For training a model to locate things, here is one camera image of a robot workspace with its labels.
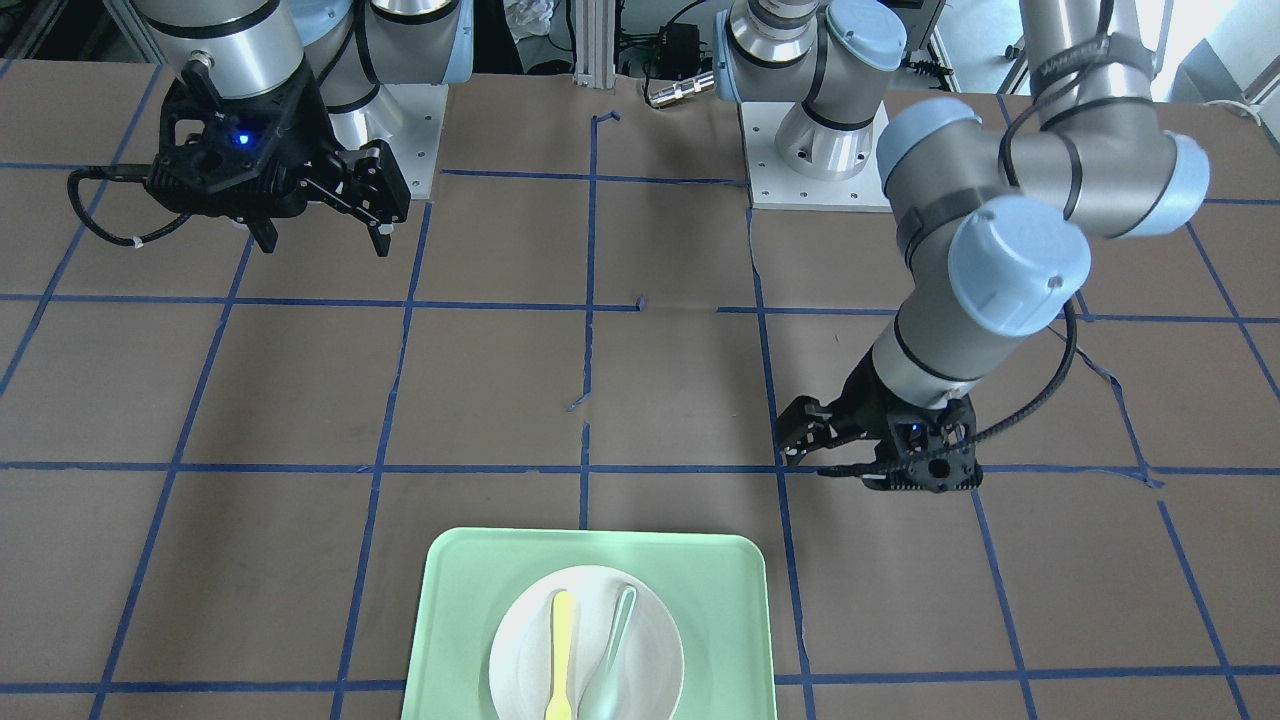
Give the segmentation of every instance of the black power adapter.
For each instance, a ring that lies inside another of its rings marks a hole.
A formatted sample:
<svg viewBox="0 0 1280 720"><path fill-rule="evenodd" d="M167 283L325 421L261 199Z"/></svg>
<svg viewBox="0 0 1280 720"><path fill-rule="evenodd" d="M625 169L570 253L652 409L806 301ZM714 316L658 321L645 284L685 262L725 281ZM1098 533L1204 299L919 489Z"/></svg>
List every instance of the black power adapter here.
<svg viewBox="0 0 1280 720"><path fill-rule="evenodd" d="M659 36L654 78L686 79L701 72L701 44L698 26L675 23Z"/></svg>

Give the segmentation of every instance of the metal mounting plate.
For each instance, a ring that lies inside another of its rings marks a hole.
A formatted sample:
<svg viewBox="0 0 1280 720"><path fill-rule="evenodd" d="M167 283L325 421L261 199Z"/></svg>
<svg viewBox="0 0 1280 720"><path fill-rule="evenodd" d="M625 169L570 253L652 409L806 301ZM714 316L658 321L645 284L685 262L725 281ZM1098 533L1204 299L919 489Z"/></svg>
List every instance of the metal mounting plate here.
<svg viewBox="0 0 1280 720"><path fill-rule="evenodd" d="M440 150L440 128L444 124L444 104L449 96L447 85L388 85L387 90L404 110L406 122L401 132L388 142L396 152L396 161L408 183L413 200L431 197L435 178L435 158Z"/></svg>
<svg viewBox="0 0 1280 720"><path fill-rule="evenodd" d="M820 181L792 170L773 145L782 118L794 102L742 102L746 169L751 179L751 206L782 210L833 210L844 213L888 213L876 164L876 141L888 124L884 105L876 111L870 159L856 176L838 182Z"/></svg>

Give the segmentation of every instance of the light blue joint cover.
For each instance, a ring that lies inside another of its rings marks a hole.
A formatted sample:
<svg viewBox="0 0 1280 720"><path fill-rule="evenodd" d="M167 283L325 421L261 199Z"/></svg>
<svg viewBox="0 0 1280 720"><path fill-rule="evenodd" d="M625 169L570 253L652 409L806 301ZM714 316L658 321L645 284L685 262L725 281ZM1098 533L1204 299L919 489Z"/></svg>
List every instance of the light blue joint cover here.
<svg viewBox="0 0 1280 720"><path fill-rule="evenodd" d="M1089 243L1062 210L1023 195L984 202L947 251L951 290L989 332L1025 337L1053 322L1089 277Z"/></svg>
<svg viewBox="0 0 1280 720"><path fill-rule="evenodd" d="M444 68L444 78L440 85L467 82L471 79L472 68L475 68L475 5L472 0L461 0L461 3L458 29L453 35L453 51L449 53L449 64Z"/></svg>
<svg viewBox="0 0 1280 720"><path fill-rule="evenodd" d="M1165 132L1174 140L1174 174L1156 206L1132 231L1116 237L1167 234L1183 227L1199 210L1208 192L1208 155L1192 138Z"/></svg>
<svg viewBox="0 0 1280 720"><path fill-rule="evenodd" d="M289 0L293 27L302 45L311 45L342 22L353 0Z"/></svg>
<svg viewBox="0 0 1280 720"><path fill-rule="evenodd" d="M733 51L728 46L728 10L716 13L716 49L712 68L716 72L716 96L726 102L741 102L733 83Z"/></svg>
<svg viewBox="0 0 1280 720"><path fill-rule="evenodd" d="M827 24L836 40L877 70L893 72L906 51L906 27L876 0L832 0Z"/></svg>
<svg viewBox="0 0 1280 720"><path fill-rule="evenodd" d="M974 114L973 108L955 97L933 97L899 113L884 127L876 146L881 187L888 184L888 176L893 173L893 168L922 140L960 120L974 120L982 124L982 119Z"/></svg>

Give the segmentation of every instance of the green tray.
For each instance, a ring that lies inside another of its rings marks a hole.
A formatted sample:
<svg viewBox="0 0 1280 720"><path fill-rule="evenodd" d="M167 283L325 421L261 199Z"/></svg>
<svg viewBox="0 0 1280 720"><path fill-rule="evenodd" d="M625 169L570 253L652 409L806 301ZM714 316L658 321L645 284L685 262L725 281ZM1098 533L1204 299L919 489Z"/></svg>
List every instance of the green tray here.
<svg viewBox="0 0 1280 720"><path fill-rule="evenodd" d="M685 646L676 720L777 720L764 557L739 536L454 528L426 553L401 720L498 720L489 647L529 585L607 565L649 585Z"/></svg>

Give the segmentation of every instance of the black cable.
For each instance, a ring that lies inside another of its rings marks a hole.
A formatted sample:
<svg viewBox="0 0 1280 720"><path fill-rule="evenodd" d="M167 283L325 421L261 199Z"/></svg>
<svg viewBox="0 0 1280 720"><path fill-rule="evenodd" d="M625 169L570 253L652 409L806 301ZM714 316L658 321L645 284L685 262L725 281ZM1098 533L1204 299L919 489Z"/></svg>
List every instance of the black cable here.
<svg viewBox="0 0 1280 720"><path fill-rule="evenodd" d="M1101 3L1102 4L1098 9L1097 38L1106 37L1107 28L1111 27L1111 18L1115 13L1115 0L1101 0ZM1014 119L1014 122L1009 123L1009 128L1006 128L1005 133L1000 137L1000 150L997 152L997 160L1000 161L1000 167L1005 170L1005 179L1009 181L1009 184L1018 187L1018 170L1014 168L1012 156L1014 135L1018 133L1019 128L1021 128L1036 111L1043 109L1046 105L1056 102L1068 92L1075 90L1082 82L1084 82L1084 78L1098 67L1101 67L1100 63L1093 61L1084 68L1080 68L1070 82L1048 95L1041 95L1034 102L1032 102L1030 106L1023 110L1021 114Z"/></svg>
<svg viewBox="0 0 1280 720"><path fill-rule="evenodd" d="M573 33L573 0L564 0L564 24L568 27L568 54L573 58L573 72L577 72L577 36Z"/></svg>
<svg viewBox="0 0 1280 720"><path fill-rule="evenodd" d="M90 232L111 245L119 245L120 247L137 247L172 233L173 231L180 228L183 223L189 220L191 215L178 215L168 225L146 234L137 236L136 238L120 237L106 232L101 225L95 223L93 219L88 217L88 213L84 211L84 204L81 201L81 181L100 179L106 182L143 183L146 182L147 173L150 170L150 165L90 165L87 168L72 170L72 173L67 176L67 197L72 202L72 211L76 213L76 217L79 218L79 222L83 223Z"/></svg>
<svg viewBox="0 0 1280 720"><path fill-rule="evenodd" d="M364 13L365 4L360 1L352 4L351 12ZM334 53L333 58L330 58L329 61L325 64L325 67L320 69L320 74L316 76L316 87L324 85L324 81L325 78L329 77L329 73L332 73L333 69L338 67L338 60L340 60L343 54L347 53L347 46L351 45L351 38L355 36L356 36L356 15L351 15L351 24L347 26L347 32L346 35L342 36L342 45L338 46L338 51Z"/></svg>
<svg viewBox="0 0 1280 720"><path fill-rule="evenodd" d="M950 445L947 447L940 447L937 450L931 450L929 452L920 452L915 455L908 455L906 457L899 460L891 460L886 462L872 462L872 464L856 464L856 465L835 465L831 468L819 468L819 475L827 475L828 478L851 478L861 475L888 475L890 473L900 473L906 470L916 462L928 462L929 460L936 460L945 455L951 455L952 452L964 452L970 447L980 442L986 442L997 434L1007 430L1009 428L1016 425L1025 420L1032 413L1039 410L1050 397L1057 392L1057 388L1062 387L1066 380L1066 375L1071 369L1071 360L1075 357L1075 351L1078 347L1078 331L1076 331L1076 318L1075 318L1075 304L1070 300L1062 305L1062 315L1066 320L1066 348L1062 351L1062 359L1057 364L1057 370L1053 372L1053 377L1050 378L1048 384L1044 386L1039 393L1036 395L1027 405L1023 405L1012 415L1005 418L1004 420L991 425L980 433L965 438L956 445Z"/></svg>
<svg viewBox="0 0 1280 720"><path fill-rule="evenodd" d="M1116 0L1102 0L1101 9L1098 10L1098 29L1096 35L1100 37L1105 37L1107 35L1107 29L1111 28L1111 15L1114 15L1115 12Z"/></svg>

